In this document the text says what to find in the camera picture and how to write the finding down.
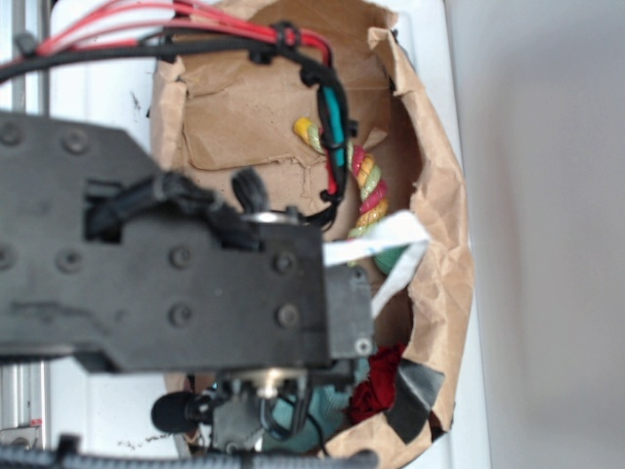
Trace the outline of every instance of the teal wire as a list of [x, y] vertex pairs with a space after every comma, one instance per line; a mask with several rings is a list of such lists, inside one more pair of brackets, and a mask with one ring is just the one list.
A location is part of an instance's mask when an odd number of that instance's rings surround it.
[[[332, 127], [332, 133], [337, 143], [343, 143], [345, 141], [345, 134], [343, 133], [343, 126], [341, 125], [341, 110], [339, 109], [339, 102], [336, 99], [334, 90], [331, 88], [323, 88], [323, 95], [325, 101], [328, 104], [328, 110], [330, 112], [330, 125]], [[345, 166], [345, 150], [337, 149], [335, 151], [336, 164], [338, 166]]]

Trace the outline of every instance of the white paper strip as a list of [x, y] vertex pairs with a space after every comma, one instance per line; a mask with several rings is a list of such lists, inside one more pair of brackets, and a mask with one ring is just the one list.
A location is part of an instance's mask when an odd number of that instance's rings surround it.
[[394, 247], [408, 246], [373, 297], [371, 314], [375, 319], [393, 295], [413, 278], [429, 243], [430, 235], [417, 217], [408, 210], [400, 210], [384, 218], [363, 237], [326, 242], [323, 263], [325, 267], [331, 267], [375, 256]]

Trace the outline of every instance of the black screw head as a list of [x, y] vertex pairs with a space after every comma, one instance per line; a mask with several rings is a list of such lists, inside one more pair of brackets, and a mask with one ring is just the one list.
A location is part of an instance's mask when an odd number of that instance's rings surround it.
[[169, 310], [169, 322], [176, 327], [184, 327], [187, 325], [193, 316], [191, 308], [184, 304], [174, 305]]
[[62, 147], [72, 154], [82, 154], [89, 148], [89, 137], [82, 129], [69, 129], [62, 136]]
[[64, 249], [57, 254], [57, 268], [64, 274], [80, 272], [82, 266], [82, 254], [75, 249]]
[[300, 311], [291, 304], [282, 305], [277, 310], [277, 323], [285, 329], [296, 327], [300, 323]]
[[11, 269], [17, 260], [16, 251], [9, 244], [0, 242], [0, 271]]
[[289, 274], [295, 270], [297, 258], [292, 252], [284, 251], [278, 253], [273, 259], [273, 268], [279, 274]]
[[0, 142], [8, 147], [12, 147], [21, 142], [20, 127], [14, 122], [5, 122], [0, 126]]
[[191, 250], [186, 246], [178, 246], [169, 251], [169, 262], [178, 269], [186, 269], [192, 260]]

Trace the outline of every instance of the brown paper bag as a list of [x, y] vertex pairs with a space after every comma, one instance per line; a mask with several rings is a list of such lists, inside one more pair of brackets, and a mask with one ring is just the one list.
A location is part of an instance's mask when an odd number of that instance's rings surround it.
[[[415, 278], [376, 320], [378, 345], [408, 344], [394, 408], [328, 443], [334, 456], [369, 448], [381, 467], [402, 466], [451, 427], [474, 281], [461, 169], [423, 84], [390, 32], [396, 15], [360, 0], [227, 0], [221, 8], [265, 24], [289, 20], [330, 40], [351, 117], [361, 122], [357, 142], [382, 168], [390, 211], [409, 207], [432, 236]], [[256, 164], [273, 208], [297, 204], [312, 213], [322, 207], [318, 194], [327, 180], [322, 158], [292, 134], [302, 115], [316, 120], [313, 92], [299, 83], [298, 68], [284, 61], [267, 68], [241, 54], [223, 54], [160, 64], [150, 116], [154, 157], [230, 201], [230, 168]], [[357, 206], [352, 184], [329, 239], [347, 234]], [[375, 289], [383, 276], [370, 264], [368, 271]]]

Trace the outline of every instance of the metal rail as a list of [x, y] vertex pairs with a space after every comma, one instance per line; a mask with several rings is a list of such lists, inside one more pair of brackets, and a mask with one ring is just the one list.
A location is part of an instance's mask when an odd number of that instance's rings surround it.
[[[0, 1], [0, 62], [15, 56], [13, 37], [29, 31], [42, 39], [50, 30], [51, 0]], [[48, 115], [47, 72], [0, 87], [0, 107]], [[50, 447], [49, 368], [45, 362], [0, 366], [0, 444]]]

